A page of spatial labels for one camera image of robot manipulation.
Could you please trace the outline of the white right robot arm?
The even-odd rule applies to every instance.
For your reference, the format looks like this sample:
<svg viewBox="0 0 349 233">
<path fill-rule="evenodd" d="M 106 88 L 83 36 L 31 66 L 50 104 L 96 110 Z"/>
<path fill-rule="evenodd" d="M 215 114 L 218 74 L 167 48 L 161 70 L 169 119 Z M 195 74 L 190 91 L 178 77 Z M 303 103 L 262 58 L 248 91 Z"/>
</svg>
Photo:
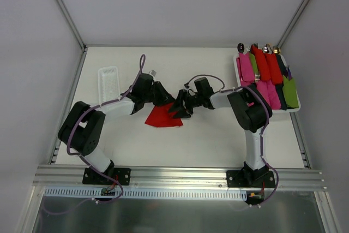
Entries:
<svg viewBox="0 0 349 233">
<path fill-rule="evenodd" d="M 194 108 L 210 110 L 231 108 L 238 124 L 245 131 L 246 159 L 239 174 L 229 175 L 231 185 L 234 180 L 244 182 L 248 187 L 260 187 L 267 180 L 269 166 L 264 157 L 263 137 L 272 117 L 272 109 L 254 84 L 236 89 L 214 92 L 206 77 L 194 81 L 196 92 L 190 94 L 189 86 L 178 92 L 169 109 L 174 118 L 190 118 Z"/>
</svg>

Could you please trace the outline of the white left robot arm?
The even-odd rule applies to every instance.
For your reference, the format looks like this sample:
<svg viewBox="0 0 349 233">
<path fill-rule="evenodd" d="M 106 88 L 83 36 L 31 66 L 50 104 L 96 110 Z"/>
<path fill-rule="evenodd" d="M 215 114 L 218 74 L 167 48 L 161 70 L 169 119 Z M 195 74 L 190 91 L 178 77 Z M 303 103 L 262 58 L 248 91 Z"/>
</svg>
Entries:
<svg viewBox="0 0 349 233">
<path fill-rule="evenodd" d="M 84 184 L 107 185 L 130 170 L 117 171 L 114 162 L 98 146 L 104 123 L 140 111 L 146 103 L 165 106 L 175 101 L 174 97 L 155 81 L 150 74 L 141 73 L 134 84 L 121 94 L 119 99 L 91 106 L 78 101 L 70 110 L 58 132 L 58 139 L 67 146 L 71 156 L 82 157 L 88 162 Z"/>
</svg>

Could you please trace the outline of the red paper napkin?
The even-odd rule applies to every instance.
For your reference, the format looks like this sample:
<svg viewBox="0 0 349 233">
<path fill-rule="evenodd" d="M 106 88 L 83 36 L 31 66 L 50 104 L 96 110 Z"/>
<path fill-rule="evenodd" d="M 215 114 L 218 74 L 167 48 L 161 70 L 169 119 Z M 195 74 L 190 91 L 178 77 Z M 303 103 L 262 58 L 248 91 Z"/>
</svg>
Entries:
<svg viewBox="0 0 349 233">
<path fill-rule="evenodd" d="M 166 99 L 156 99 L 153 101 L 154 107 L 145 120 L 145 124 L 156 128 L 183 126 L 183 122 L 180 118 L 173 118 L 177 112 L 169 112 L 174 102 L 175 98 L 172 95 Z"/>
</svg>

